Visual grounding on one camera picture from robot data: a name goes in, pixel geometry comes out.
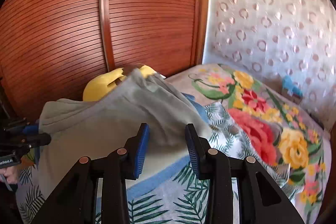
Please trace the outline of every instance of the yellow flower print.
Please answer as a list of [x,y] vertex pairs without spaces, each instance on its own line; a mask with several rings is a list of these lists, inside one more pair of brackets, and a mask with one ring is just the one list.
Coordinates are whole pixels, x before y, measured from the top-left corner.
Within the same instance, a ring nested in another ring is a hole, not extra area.
[[260,112],[255,111],[253,108],[251,108],[251,107],[249,107],[249,106],[246,106],[246,105],[243,107],[243,111],[244,111],[244,112],[247,112],[247,113],[249,113],[250,115],[253,115],[253,116],[255,116],[255,117],[260,117],[260,116],[261,116],[261,113],[260,113]]
[[269,108],[264,114],[261,115],[261,118],[267,122],[282,122],[280,118],[280,111],[275,108]]
[[292,108],[292,112],[295,114],[295,115],[297,115],[297,114],[299,114],[299,110],[296,108],[296,107],[293,107]]
[[292,181],[291,179],[288,179],[287,183],[288,183],[289,185],[294,185],[294,181]]
[[326,170],[326,164],[324,162],[320,164],[320,170],[322,171]]
[[235,91],[242,94],[244,92],[244,89],[241,86],[236,85]]
[[316,173],[316,165],[315,164],[310,164],[307,166],[307,170],[308,170],[308,175],[312,176],[315,175]]
[[307,142],[301,131],[284,128],[278,148],[283,161],[290,164],[291,168],[307,167],[309,160]]
[[306,126],[303,122],[299,122],[299,127],[302,129],[302,130],[306,130]]
[[252,87],[254,80],[251,75],[238,70],[236,70],[233,75],[243,89],[250,89]]
[[293,117],[290,115],[290,114],[286,114],[286,118],[289,122],[292,122],[293,121]]
[[244,103],[241,100],[235,100],[233,102],[233,107],[234,108],[243,109],[243,107],[245,107],[245,105],[244,105]]
[[213,77],[213,76],[209,76],[208,77],[208,81],[213,84],[213,85],[217,85],[219,82],[223,82],[224,79],[223,78],[218,78],[218,77]]
[[308,199],[310,204],[315,203],[316,200],[317,200],[316,194],[308,196],[307,199]]
[[300,196],[300,201],[305,204],[306,201],[307,201],[307,193],[306,193],[306,191],[303,191],[302,193],[300,193],[299,196]]

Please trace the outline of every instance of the red flower print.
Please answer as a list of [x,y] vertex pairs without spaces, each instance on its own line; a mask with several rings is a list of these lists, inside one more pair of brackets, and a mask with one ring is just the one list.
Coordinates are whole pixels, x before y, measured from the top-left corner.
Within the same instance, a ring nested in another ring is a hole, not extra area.
[[266,103],[265,99],[257,96],[253,90],[244,90],[242,98],[244,103],[253,108],[254,111],[265,113],[269,109],[269,105]]
[[306,191],[308,195],[316,194],[318,189],[319,189],[319,182],[317,180],[316,181],[308,181],[308,180],[305,181],[303,190]]
[[277,152],[273,146],[274,137],[271,128],[267,124],[252,118],[247,112],[236,108],[230,108],[228,112],[249,136],[252,146],[261,159],[267,164],[274,165]]

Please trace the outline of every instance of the bed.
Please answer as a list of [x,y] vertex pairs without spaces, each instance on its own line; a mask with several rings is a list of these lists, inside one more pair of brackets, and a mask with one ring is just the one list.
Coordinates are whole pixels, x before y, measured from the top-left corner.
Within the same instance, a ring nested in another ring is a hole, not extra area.
[[[240,159],[253,155],[305,223],[315,221],[330,173],[331,147],[329,134],[306,112],[250,75],[226,65],[198,65],[166,81],[204,107],[212,147]],[[293,155],[293,149],[300,153]],[[16,193],[25,223],[30,223],[44,202],[36,168],[22,171]],[[234,223],[238,223],[235,179],[232,186]],[[194,177],[189,158],[181,158],[127,189],[131,223],[204,223],[207,189],[206,181]],[[100,200],[96,223],[100,223]]]

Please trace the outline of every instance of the human hand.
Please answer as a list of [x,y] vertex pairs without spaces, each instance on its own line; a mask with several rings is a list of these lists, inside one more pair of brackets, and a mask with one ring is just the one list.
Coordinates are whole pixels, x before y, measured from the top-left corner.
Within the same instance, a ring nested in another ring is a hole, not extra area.
[[20,168],[15,165],[7,168],[0,169],[0,174],[4,175],[8,184],[16,184],[18,183],[20,176]]

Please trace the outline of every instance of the metal screw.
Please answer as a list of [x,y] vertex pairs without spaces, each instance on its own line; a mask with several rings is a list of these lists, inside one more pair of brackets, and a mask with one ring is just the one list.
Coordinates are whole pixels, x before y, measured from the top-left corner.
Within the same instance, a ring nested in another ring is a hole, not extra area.
[[247,162],[249,162],[249,163],[251,163],[251,164],[255,163],[255,158],[252,157],[252,156],[248,156],[248,157],[246,158],[246,160],[247,160]]
[[80,159],[79,159],[79,162],[81,163],[81,164],[85,164],[85,163],[87,163],[89,161],[89,158],[88,157],[81,157]]
[[209,153],[210,155],[217,155],[218,151],[217,151],[217,149],[210,148],[210,149],[208,150],[208,153]]
[[119,149],[117,150],[117,153],[118,153],[119,155],[125,155],[125,154],[127,153],[127,150],[126,150],[125,148],[119,148]]

